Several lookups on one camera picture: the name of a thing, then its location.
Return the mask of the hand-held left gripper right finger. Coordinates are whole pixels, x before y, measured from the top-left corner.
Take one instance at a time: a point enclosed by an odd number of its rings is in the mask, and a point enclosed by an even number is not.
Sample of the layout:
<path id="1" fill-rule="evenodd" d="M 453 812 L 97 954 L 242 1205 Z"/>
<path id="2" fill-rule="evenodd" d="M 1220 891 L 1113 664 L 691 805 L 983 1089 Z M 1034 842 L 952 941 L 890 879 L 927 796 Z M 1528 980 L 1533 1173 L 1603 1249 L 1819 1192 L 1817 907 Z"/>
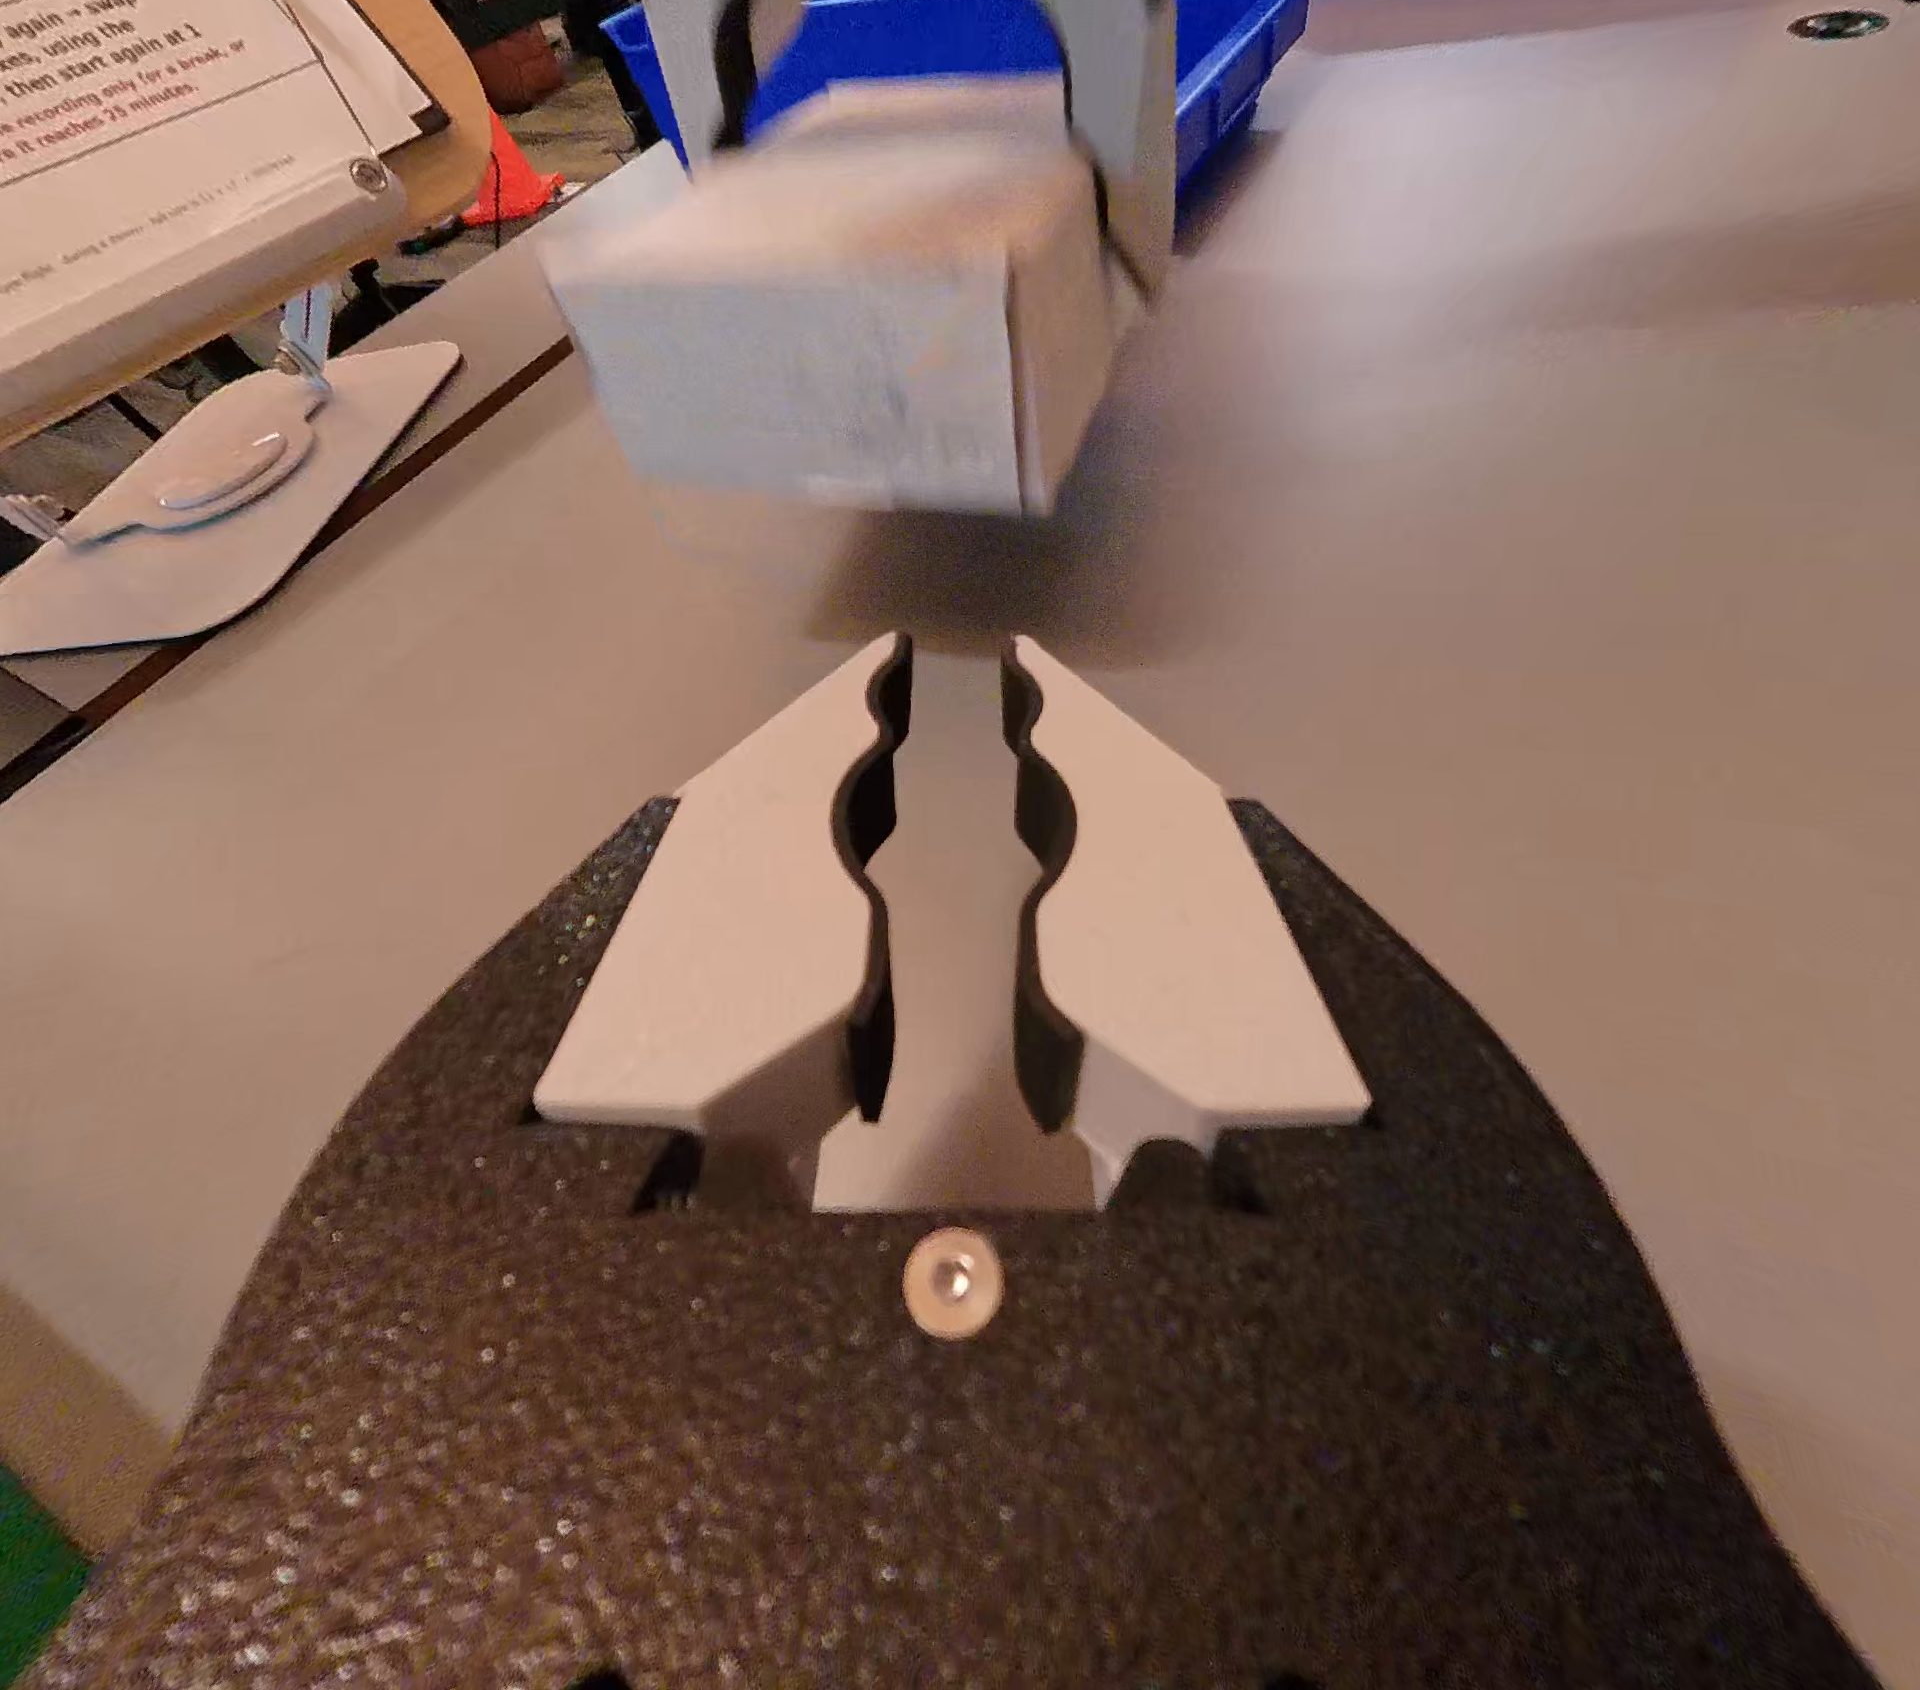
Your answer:
<path id="1" fill-rule="evenodd" d="M 1034 636 L 1004 649 L 1019 913 L 1013 1067 L 1107 1208 L 1142 1148 L 1358 1126 L 1375 1089 L 1215 778 Z"/>

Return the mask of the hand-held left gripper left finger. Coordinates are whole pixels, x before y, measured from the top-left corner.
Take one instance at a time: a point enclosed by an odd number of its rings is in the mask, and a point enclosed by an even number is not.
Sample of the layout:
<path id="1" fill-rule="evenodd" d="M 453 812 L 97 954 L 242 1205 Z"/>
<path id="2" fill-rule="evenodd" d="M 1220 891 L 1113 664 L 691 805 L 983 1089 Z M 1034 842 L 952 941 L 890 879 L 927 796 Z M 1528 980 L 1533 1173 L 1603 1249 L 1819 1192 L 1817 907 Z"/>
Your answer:
<path id="1" fill-rule="evenodd" d="M 713 1205 L 815 1208 L 899 1057 L 890 920 L 913 636 L 888 633 L 683 783 L 533 1089 L 553 1126 L 694 1148 Z"/>

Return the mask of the white cardboard mailer box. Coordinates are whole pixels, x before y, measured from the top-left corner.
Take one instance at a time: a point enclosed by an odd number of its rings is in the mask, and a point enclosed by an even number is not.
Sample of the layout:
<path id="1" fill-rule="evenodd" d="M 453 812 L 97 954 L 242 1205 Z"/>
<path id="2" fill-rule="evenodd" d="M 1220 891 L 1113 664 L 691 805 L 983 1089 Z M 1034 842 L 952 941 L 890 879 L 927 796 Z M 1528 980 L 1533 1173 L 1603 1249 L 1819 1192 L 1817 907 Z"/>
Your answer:
<path id="1" fill-rule="evenodd" d="M 636 476 L 858 513 L 1043 519 L 1136 314 L 1049 74 L 833 85 L 541 277 Z"/>

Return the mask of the grey desk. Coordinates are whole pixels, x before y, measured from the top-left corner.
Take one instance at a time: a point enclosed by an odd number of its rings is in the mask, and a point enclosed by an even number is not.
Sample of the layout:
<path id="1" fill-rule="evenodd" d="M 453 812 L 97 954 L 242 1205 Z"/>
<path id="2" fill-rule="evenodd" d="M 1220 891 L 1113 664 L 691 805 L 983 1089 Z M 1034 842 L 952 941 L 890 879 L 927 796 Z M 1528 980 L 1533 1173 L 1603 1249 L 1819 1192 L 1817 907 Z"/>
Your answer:
<path id="1" fill-rule="evenodd" d="M 1868 40 L 1795 40 L 1884 9 Z M 1522 1052 L 1776 1528 L 1915 1684 L 1915 6 L 1314 0 L 1049 529 L 642 484 L 570 354 L 3 805 L 3 1463 L 107 1549 L 303 1164 L 642 796 L 917 640 L 899 1089 L 1027 855 L 997 640 L 1264 796 Z"/>
<path id="2" fill-rule="evenodd" d="M 410 426 L 347 494 L 347 508 L 299 551 L 291 572 L 347 545 L 373 513 L 398 502 L 419 476 L 479 433 L 503 406 L 570 362 L 563 319 L 546 299 L 533 238 L 514 238 L 448 277 L 432 299 L 373 333 L 360 349 L 457 342 L 457 371 L 432 392 Z M 86 649 L 3 664 L 3 765 L 0 796 L 14 796 L 69 749 L 81 749 L 133 699 L 185 667 L 215 633 L 179 640 Z"/>

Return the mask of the orange traffic cone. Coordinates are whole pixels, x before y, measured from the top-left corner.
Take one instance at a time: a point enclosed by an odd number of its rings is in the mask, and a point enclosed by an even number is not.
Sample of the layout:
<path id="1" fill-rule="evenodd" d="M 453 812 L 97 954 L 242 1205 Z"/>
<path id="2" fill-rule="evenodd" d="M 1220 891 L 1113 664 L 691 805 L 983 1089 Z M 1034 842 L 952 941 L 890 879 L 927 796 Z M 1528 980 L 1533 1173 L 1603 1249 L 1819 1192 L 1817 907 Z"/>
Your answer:
<path id="1" fill-rule="evenodd" d="M 539 218 L 563 198 L 563 170 L 539 170 L 509 119 L 492 112 L 492 168 L 457 214 L 463 232 L 503 232 Z"/>

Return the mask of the metal page clip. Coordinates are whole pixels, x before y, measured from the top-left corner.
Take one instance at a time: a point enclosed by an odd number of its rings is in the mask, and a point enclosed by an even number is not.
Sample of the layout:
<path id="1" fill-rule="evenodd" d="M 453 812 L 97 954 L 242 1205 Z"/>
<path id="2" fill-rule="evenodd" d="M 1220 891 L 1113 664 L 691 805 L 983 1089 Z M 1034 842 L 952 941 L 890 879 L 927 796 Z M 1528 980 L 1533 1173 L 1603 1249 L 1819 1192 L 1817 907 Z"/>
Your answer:
<path id="1" fill-rule="evenodd" d="M 332 64 L 328 64 L 324 40 L 310 33 L 310 23 L 303 23 L 303 9 L 291 0 L 274 0 L 274 6 L 303 38 L 303 48 L 311 50 L 324 85 L 332 90 L 332 97 L 347 105 L 347 114 L 349 114 L 349 123 L 360 135 L 360 145 L 349 149 L 354 186 L 393 192 L 398 182 L 393 182 L 384 160 L 376 156 L 376 139 L 373 139 L 366 119 L 354 114 L 349 90 L 332 79 Z"/>

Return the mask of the printed instruction sheet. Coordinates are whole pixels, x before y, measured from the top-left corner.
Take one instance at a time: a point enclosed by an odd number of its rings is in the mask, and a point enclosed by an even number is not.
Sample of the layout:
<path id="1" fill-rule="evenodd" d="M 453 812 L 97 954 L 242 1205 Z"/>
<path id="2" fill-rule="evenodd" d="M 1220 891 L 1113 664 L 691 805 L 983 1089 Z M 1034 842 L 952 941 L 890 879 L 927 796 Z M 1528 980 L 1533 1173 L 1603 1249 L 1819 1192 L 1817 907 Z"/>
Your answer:
<path id="1" fill-rule="evenodd" d="M 291 6 L 380 160 L 445 123 L 354 0 Z M 274 0 L 0 0 L 3 400 L 373 236 L 403 186 L 354 186 L 354 145 Z"/>

